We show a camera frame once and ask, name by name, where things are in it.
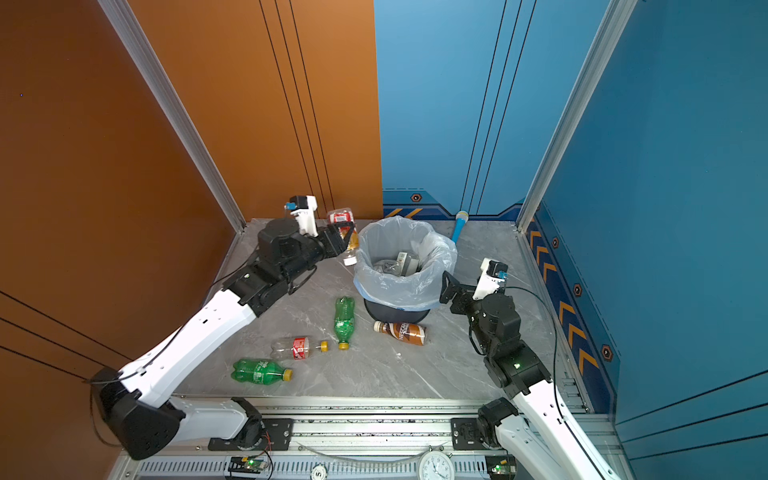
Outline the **brown coffee bottle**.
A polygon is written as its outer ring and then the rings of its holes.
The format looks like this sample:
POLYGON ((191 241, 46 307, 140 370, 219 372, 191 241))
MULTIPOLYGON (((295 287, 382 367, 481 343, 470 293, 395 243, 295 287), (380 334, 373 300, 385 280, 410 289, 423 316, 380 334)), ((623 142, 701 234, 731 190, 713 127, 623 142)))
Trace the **brown coffee bottle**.
POLYGON ((426 329, 418 324, 375 321, 373 330, 411 345, 426 344, 426 329))

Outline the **green label white cap bottle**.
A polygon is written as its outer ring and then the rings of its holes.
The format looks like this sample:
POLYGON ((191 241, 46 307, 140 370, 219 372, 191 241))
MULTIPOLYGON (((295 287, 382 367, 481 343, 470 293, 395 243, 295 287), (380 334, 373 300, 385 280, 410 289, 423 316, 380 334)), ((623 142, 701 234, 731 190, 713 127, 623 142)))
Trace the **green label white cap bottle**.
POLYGON ((396 258, 394 274, 401 277, 413 275, 419 271, 420 260, 417 256, 408 252, 399 252, 396 258))

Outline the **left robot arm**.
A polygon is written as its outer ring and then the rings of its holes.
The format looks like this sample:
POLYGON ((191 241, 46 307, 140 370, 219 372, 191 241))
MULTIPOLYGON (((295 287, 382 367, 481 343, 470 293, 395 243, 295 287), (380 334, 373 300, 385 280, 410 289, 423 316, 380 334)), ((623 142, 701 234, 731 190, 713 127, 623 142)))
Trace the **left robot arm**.
POLYGON ((255 250, 183 326, 119 370, 105 367, 89 384, 103 422, 134 460, 167 446, 218 439, 237 449, 259 444, 262 416, 247 400, 175 400, 185 378, 213 351, 285 295, 301 287, 319 262, 348 248, 352 222, 313 231, 295 218, 269 221, 255 250))

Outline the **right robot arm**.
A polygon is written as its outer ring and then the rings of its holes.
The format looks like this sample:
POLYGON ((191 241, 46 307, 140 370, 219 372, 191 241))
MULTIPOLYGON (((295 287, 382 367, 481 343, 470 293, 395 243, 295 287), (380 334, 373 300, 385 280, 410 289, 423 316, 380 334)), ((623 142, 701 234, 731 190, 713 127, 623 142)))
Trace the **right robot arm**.
POLYGON ((504 396, 478 411, 483 442, 509 454, 534 479, 618 479, 559 393, 555 368, 522 339, 522 318, 506 294, 504 272, 477 286, 445 272, 440 302, 465 316, 473 348, 504 396))

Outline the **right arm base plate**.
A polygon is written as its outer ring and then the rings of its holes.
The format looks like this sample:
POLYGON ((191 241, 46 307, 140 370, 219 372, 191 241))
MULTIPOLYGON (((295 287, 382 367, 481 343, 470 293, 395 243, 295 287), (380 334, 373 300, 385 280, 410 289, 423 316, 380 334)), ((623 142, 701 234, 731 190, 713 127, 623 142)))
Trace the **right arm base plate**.
POLYGON ((456 451, 501 449, 495 440, 488 438, 477 418, 452 418, 450 428, 452 447, 456 451))

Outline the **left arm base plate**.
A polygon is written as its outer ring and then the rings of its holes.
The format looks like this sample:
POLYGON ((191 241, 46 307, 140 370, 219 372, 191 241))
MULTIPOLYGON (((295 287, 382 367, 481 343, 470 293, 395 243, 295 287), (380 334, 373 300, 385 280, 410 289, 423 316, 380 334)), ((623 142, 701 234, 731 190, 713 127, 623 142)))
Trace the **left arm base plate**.
POLYGON ((234 439, 212 438, 209 451, 288 451, 293 436, 291 418, 266 418, 259 424, 249 421, 234 439))

